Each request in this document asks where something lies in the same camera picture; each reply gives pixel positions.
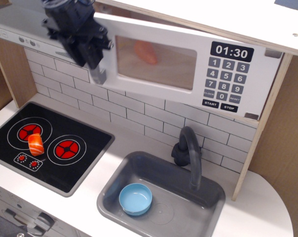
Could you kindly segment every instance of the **orange toy food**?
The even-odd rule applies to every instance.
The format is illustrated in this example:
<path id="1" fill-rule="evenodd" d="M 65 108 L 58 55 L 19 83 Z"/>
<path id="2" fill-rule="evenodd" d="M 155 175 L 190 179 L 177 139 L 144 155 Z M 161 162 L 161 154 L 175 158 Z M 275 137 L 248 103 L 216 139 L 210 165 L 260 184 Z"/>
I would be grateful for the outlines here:
<path id="1" fill-rule="evenodd" d="M 44 146 L 39 133 L 29 136 L 29 148 L 33 156 L 39 156 L 44 153 Z"/>
<path id="2" fill-rule="evenodd" d="M 134 45 L 135 53 L 146 63 L 156 65 L 158 63 L 154 48 L 150 42 L 137 40 Z"/>

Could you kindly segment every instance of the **black cooktop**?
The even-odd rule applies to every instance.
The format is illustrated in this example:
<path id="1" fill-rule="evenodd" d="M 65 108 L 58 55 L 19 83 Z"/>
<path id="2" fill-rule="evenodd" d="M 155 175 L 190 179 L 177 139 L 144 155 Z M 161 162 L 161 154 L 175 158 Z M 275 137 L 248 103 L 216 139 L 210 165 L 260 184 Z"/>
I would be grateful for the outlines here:
<path id="1" fill-rule="evenodd" d="M 41 135 L 42 155 L 31 155 L 33 133 Z M 109 133 L 28 103 L 0 128 L 0 163 L 69 197 L 113 140 Z"/>

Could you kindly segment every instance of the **faucet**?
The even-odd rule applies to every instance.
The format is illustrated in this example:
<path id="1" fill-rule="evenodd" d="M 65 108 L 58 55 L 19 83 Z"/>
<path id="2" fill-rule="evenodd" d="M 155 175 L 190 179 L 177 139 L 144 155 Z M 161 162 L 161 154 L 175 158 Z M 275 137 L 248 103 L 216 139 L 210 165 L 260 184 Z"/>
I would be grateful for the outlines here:
<path id="1" fill-rule="evenodd" d="M 171 153 L 175 164 L 186 166 L 191 164 L 190 188 L 197 191 L 202 178 L 201 152 L 196 135 L 191 127 L 181 129 L 179 143 L 175 144 Z"/>

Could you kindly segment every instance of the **gray sink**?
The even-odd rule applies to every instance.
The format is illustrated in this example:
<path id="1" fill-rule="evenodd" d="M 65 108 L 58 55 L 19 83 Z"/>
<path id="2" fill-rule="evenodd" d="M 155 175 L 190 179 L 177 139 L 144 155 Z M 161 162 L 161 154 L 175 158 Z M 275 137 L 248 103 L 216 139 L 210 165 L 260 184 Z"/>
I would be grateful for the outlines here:
<path id="1" fill-rule="evenodd" d="M 200 189 L 189 188 L 190 171 L 144 152 L 122 161 L 97 199 L 106 218 L 145 237 L 210 237 L 222 211 L 225 194 L 216 182 L 202 177 Z M 126 214 L 120 191 L 141 183 L 152 192 L 152 203 L 141 216 Z"/>

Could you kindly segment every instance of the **white shelf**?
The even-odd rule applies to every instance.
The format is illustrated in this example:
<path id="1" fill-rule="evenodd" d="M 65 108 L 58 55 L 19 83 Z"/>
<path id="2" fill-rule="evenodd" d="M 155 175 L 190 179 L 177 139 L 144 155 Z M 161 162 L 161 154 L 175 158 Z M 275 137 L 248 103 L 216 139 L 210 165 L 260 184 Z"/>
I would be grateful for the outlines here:
<path id="1" fill-rule="evenodd" d="M 230 39 L 298 55 L 298 10 L 275 0 L 99 0 Z"/>

